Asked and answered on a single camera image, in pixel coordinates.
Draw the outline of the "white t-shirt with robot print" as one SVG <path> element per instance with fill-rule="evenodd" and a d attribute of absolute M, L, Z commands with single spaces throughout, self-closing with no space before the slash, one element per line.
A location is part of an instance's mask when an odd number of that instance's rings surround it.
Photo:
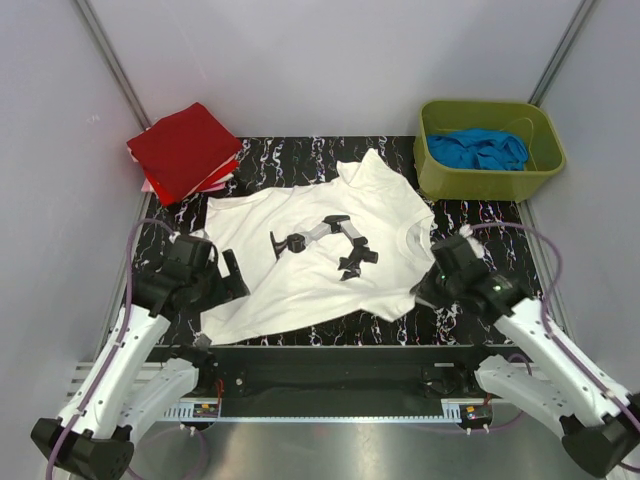
<path fill-rule="evenodd" d="M 340 162 L 327 183 L 267 188 L 208 201 L 204 230 L 219 250 L 234 252 L 249 295 L 201 314 L 214 345 L 298 330 L 364 310 L 394 321 L 415 305 L 411 289 L 434 263 L 434 214 L 408 180 L 370 149 Z M 331 215 L 347 215 L 377 253 L 354 277 L 340 266 L 353 246 L 343 233 L 277 255 L 272 244 L 308 235 Z"/>

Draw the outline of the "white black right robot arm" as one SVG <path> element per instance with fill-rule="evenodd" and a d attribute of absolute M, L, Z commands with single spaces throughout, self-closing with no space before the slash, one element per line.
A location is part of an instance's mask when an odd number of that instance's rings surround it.
<path fill-rule="evenodd" d="M 512 278 L 433 266 L 412 290 L 418 303 L 458 303 L 492 323 L 544 374 L 539 380 L 478 347 L 465 362 L 478 387 L 536 419 L 586 473 L 604 478 L 639 445 L 639 397 L 609 377 Z"/>

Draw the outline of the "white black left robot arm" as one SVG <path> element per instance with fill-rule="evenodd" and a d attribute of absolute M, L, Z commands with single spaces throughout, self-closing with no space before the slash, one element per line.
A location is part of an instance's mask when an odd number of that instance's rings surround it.
<path fill-rule="evenodd" d="M 171 247 L 159 265 L 131 277 L 115 328 L 83 383 L 54 418 L 36 421 L 31 439 L 56 469 L 83 479 L 119 479 L 149 428 L 182 397 L 221 393 L 216 359 L 182 346 L 140 389 L 147 357 L 183 313 L 201 313 L 247 296 L 234 252 L 192 238 Z"/>

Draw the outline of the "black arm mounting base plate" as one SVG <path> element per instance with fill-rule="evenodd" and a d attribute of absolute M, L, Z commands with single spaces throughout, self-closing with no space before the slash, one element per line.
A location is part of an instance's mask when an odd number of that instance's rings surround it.
<path fill-rule="evenodd" d="M 225 399 L 249 400 L 271 393 L 367 393 L 426 398 L 429 369 L 473 368 L 512 347 L 445 346 L 227 346 L 211 347 Z"/>

